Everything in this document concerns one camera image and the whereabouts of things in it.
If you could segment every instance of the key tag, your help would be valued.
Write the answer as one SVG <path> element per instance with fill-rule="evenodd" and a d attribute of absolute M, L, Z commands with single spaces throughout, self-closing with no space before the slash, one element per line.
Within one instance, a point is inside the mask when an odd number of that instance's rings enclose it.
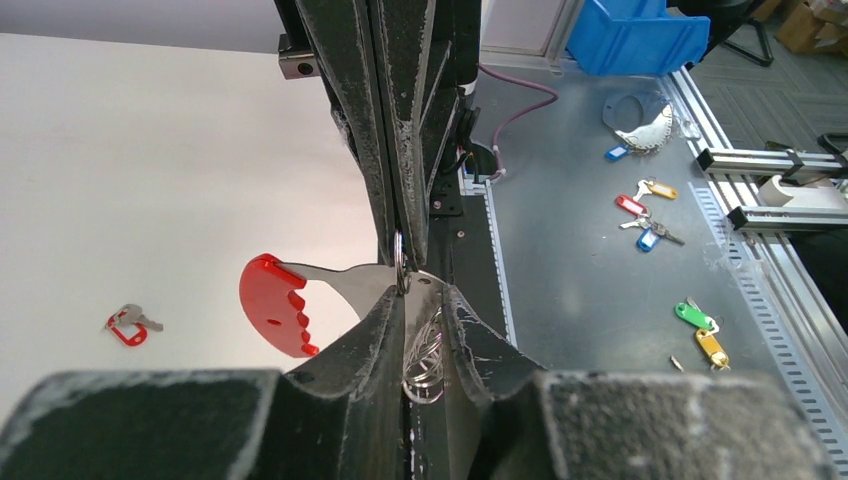
<path fill-rule="evenodd" d="M 627 155 L 630 155 L 630 149 L 624 144 L 615 146 L 604 154 L 604 156 L 611 162 L 617 162 Z"/>
<path fill-rule="evenodd" d="M 695 332 L 695 341 L 698 342 L 698 345 L 701 346 L 701 350 L 703 350 L 704 354 L 707 356 L 707 360 L 710 361 L 711 370 L 730 370 L 730 357 L 728 357 L 724 349 L 721 348 L 721 345 L 719 345 L 715 335 L 710 333 L 708 330 L 699 328 Z"/>
<path fill-rule="evenodd" d="M 654 178 L 648 179 L 648 190 L 650 190 L 654 195 L 659 195 L 669 200 L 677 198 L 677 190 L 674 187 L 660 183 Z"/>
<path fill-rule="evenodd" d="M 637 217 L 639 215 L 645 215 L 646 217 L 651 216 L 651 211 L 648 209 L 648 207 L 642 205 L 636 200 L 633 200 L 633 198 L 630 196 L 619 195 L 615 197 L 615 204 Z"/>
<path fill-rule="evenodd" d="M 636 246 L 639 247 L 639 250 L 642 250 L 645 253 L 650 252 L 654 249 L 657 244 L 660 243 L 660 236 L 654 232 L 652 228 L 646 228 L 642 235 L 639 236 L 639 240 L 636 240 Z"/>
<path fill-rule="evenodd" d="M 138 323 L 133 323 L 127 326 L 118 326 L 116 322 L 117 318 L 121 318 L 126 315 L 127 311 L 127 309 L 122 309 L 118 313 L 109 317 L 109 320 L 106 322 L 106 328 L 111 330 L 112 333 L 118 337 L 118 340 L 120 340 L 124 345 L 128 347 L 137 347 L 147 340 L 147 329 L 144 328 L 144 325 L 139 325 Z"/>
<path fill-rule="evenodd" d="M 716 322 L 713 317 L 687 303 L 678 303 L 675 305 L 674 313 L 676 313 L 681 320 L 689 323 L 695 328 L 707 330 L 710 335 L 715 335 L 719 332 L 718 322 Z"/>

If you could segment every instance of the silver key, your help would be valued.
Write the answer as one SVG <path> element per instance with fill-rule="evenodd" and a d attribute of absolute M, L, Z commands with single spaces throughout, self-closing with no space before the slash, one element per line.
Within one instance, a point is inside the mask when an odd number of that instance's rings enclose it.
<path fill-rule="evenodd" d="M 692 308 L 694 308 L 695 310 L 697 310 L 697 311 L 699 311 L 699 312 L 703 312 L 703 310 L 701 310 L 700 308 L 698 308 L 698 304 L 697 304 L 697 303 L 695 303 L 695 300 L 694 300 L 692 297 L 686 297 L 686 303 L 688 303 L 688 304 L 689 304 L 689 306 L 690 306 L 690 307 L 692 307 Z"/>
<path fill-rule="evenodd" d="M 681 240 L 679 237 L 676 237 L 676 236 L 672 235 L 672 234 L 668 231 L 668 228 L 666 228 L 666 226 L 665 226 L 665 225 L 663 225 L 662 223 L 659 223 L 659 222 L 653 222 L 653 221 L 652 221 L 652 222 L 651 222 L 651 229 L 652 229 L 652 230 L 654 231 L 654 233 L 656 233 L 656 234 L 657 234 L 657 236 L 658 236 L 658 237 L 660 237 L 660 238 L 665 238 L 666 240 L 669 240 L 669 241 L 674 242 L 674 243 L 676 243 L 676 244 L 678 244 L 678 245 L 681 245 L 681 246 L 682 246 L 682 245 L 686 245 L 686 242 L 684 242 L 683 240 Z"/>
<path fill-rule="evenodd" d="M 154 332 L 161 332 L 162 330 L 165 330 L 164 325 L 162 325 L 159 322 L 154 322 L 153 320 L 150 320 L 149 318 L 145 317 L 144 315 L 141 315 L 140 317 L 138 317 L 135 320 L 135 323 L 144 325 L 145 328 L 147 328 L 148 330 L 153 330 Z"/>
<path fill-rule="evenodd" d="M 132 325 L 134 323 L 139 323 L 144 325 L 149 330 L 153 330 L 154 332 L 161 332 L 165 329 L 165 327 L 161 323 L 154 322 L 153 320 L 148 319 L 141 313 L 141 307 L 138 305 L 133 305 L 128 303 L 121 307 L 118 312 L 113 315 L 115 318 L 116 326 L 125 327 L 128 325 Z"/>
<path fill-rule="evenodd" d="M 650 195 L 652 193 L 651 189 L 648 188 L 648 181 L 647 180 L 639 180 L 639 182 L 636 184 L 636 186 L 637 186 L 638 190 L 636 191 L 636 195 L 633 197 L 633 200 L 635 200 L 637 202 L 639 201 L 640 198 L 644 197 L 645 195 Z"/>
<path fill-rule="evenodd" d="M 680 364 L 680 362 L 674 355 L 668 357 L 668 359 L 671 361 L 671 364 L 674 365 L 674 368 L 680 370 L 681 372 L 686 372 L 686 370 L 683 370 L 683 365 Z"/>
<path fill-rule="evenodd" d="M 644 215 L 639 215 L 638 217 L 636 217 L 636 220 L 633 220 L 632 222 L 624 222 L 621 225 L 619 225 L 618 228 L 639 227 L 642 230 L 644 230 L 644 229 L 646 229 L 650 226 L 651 226 L 651 222 L 648 221 L 648 218 L 645 217 Z"/>

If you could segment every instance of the metal table surface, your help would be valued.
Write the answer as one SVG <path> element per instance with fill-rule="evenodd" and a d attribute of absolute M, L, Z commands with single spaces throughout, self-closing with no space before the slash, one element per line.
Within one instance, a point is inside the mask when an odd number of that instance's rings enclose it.
<path fill-rule="evenodd" d="M 557 369 L 668 371 L 674 355 L 684 368 L 706 371 L 695 329 L 673 311 L 691 296 L 724 319 L 717 338 L 734 371 L 778 376 L 696 202 L 692 188 L 708 184 L 686 140 L 675 132 L 655 154 L 604 158 L 618 143 L 601 121 L 606 98 L 659 90 L 657 80 L 501 71 L 560 93 L 558 102 L 513 122 L 500 140 L 507 176 L 492 198 L 518 348 Z M 475 103 L 487 115 L 475 137 L 485 144 L 504 118 L 545 95 L 486 76 L 477 90 Z M 619 228 L 633 216 L 615 197 L 635 194 L 636 182 L 649 176 L 677 188 L 676 200 L 649 195 L 643 202 L 685 246 L 663 241 L 646 254 L 635 245 L 640 229 Z"/>

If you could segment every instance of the pink cable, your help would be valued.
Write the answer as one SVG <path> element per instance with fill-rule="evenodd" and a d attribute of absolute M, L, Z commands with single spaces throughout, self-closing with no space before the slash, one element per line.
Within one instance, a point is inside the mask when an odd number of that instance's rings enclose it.
<path fill-rule="evenodd" d="M 524 110 L 516 113 L 515 115 L 507 118 L 503 123 L 498 125 L 498 128 L 495 129 L 495 133 L 492 134 L 492 153 L 495 155 L 495 162 L 498 165 L 498 170 L 495 172 L 494 175 L 489 177 L 489 181 L 494 183 L 495 180 L 500 178 L 502 175 L 506 174 L 506 167 L 504 167 L 503 159 L 501 158 L 501 152 L 500 152 L 500 149 L 498 148 L 498 137 L 501 134 L 501 130 L 503 130 L 503 128 L 506 127 L 507 125 L 509 125 L 513 120 L 516 120 L 516 119 L 532 112 L 533 110 L 542 108 L 544 106 L 547 106 L 547 105 L 550 105 L 550 104 L 556 102 L 557 100 L 559 100 L 559 94 L 556 92 L 556 90 L 549 88 L 549 87 L 546 87 L 544 85 L 539 85 L 538 83 L 528 82 L 527 80 L 521 80 L 520 78 L 510 77 L 509 75 L 504 75 L 503 73 L 498 73 L 498 72 L 490 69 L 489 67 L 485 67 L 483 65 L 479 65 L 479 67 L 480 67 L 481 72 L 485 73 L 486 75 L 489 75 L 490 77 L 494 77 L 494 78 L 497 78 L 498 80 L 502 80 L 504 82 L 512 83 L 512 84 L 515 84 L 515 85 L 520 85 L 522 87 L 532 88 L 533 90 L 538 90 L 540 92 L 544 92 L 544 93 L 551 95 L 551 98 L 549 98 L 549 99 L 547 99 L 543 102 L 539 102 L 535 105 L 531 105 L 531 106 L 525 108 Z"/>

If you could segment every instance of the metal bracket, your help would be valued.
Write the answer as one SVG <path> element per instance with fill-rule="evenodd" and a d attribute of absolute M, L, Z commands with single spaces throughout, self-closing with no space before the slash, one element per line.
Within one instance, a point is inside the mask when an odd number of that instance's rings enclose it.
<path fill-rule="evenodd" d="M 707 173 L 728 175 L 828 175 L 843 178 L 848 174 L 835 155 L 792 151 L 735 150 L 706 148 L 696 161 Z"/>
<path fill-rule="evenodd" d="M 740 206 L 727 218 L 734 230 L 741 231 L 825 232 L 848 228 L 848 213 L 832 209 Z"/>
<path fill-rule="evenodd" d="M 298 78 L 317 77 L 320 75 L 318 62 L 311 49 L 293 48 L 286 34 L 280 35 L 280 43 L 277 47 L 280 70 L 286 80 Z"/>
<path fill-rule="evenodd" d="M 462 215 L 462 194 L 459 191 L 459 176 L 439 175 L 430 192 L 431 217 L 458 217 Z"/>

